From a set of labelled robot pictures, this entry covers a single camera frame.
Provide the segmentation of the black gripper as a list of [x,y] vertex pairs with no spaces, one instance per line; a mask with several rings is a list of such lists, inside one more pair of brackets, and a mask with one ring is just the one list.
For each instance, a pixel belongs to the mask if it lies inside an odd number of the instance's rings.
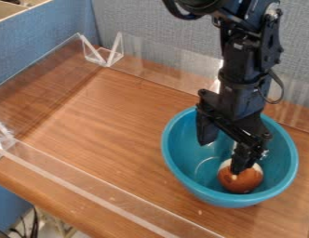
[[199,89],[195,105],[196,139],[202,146],[216,140],[218,133],[235,143],[230,172],[239,175],[263,158],[266,143],[272,136],[260,119],[271,80],[246,84],[220,81],[218,93]]

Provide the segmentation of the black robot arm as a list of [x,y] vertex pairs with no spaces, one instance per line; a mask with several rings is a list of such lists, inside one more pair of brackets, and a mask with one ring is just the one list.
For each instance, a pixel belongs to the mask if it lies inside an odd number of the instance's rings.
[[240,174],[266,152],[271,133],[260,114],[270,84],[282,80],[272,71],[283,52],[279,31],[280,0],[162,0],[170,13],[182,20],[211,16],[220,31],[223,66],[216,93],[198,91],[196,138],[202,145],[224,132],[236,142],[230,171]]

